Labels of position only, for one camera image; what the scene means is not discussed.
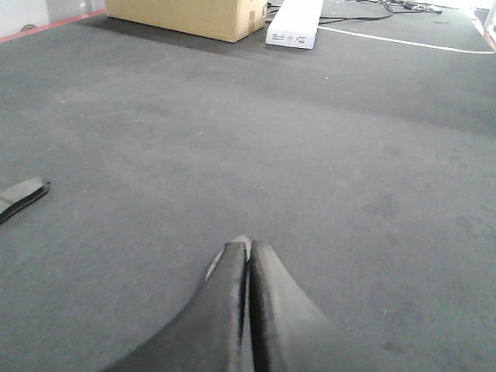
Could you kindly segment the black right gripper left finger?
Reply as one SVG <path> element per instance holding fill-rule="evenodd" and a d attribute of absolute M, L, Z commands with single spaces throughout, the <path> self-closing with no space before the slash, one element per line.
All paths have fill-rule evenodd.
<path fill-rule="evenodd" d="M 238 371 L 248 263 L 218 265 L 158 333 L 107 371 Z"/>

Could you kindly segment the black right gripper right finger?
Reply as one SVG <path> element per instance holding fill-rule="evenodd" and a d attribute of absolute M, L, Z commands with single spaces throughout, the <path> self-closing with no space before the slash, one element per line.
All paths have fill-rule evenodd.
<path fill-rule="evenodd" d="M 254 240 L 250 331 L 256 371 L 355 371 L 353 344 L 316 307 L 273 246 Z"/>

